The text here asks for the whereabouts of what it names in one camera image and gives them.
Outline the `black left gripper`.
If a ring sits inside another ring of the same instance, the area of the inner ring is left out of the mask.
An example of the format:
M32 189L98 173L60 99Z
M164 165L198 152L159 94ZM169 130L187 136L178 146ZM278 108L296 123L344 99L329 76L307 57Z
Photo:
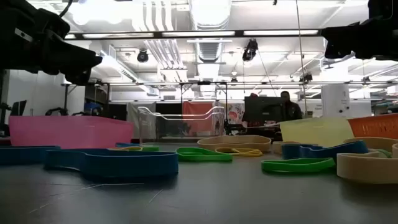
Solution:
M64 41L70 26L63 16L70 6L56 14L27 1L1 1L1 68L61 72L71 84L85 86L103 58Z

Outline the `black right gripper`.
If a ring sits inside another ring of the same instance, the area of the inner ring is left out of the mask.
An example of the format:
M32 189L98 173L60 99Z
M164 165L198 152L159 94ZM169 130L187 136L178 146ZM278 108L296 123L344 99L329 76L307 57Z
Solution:
M321 36L328 41L325 50L328 59L353 56L397 61L397 18L376 17L363 23L326 27Z

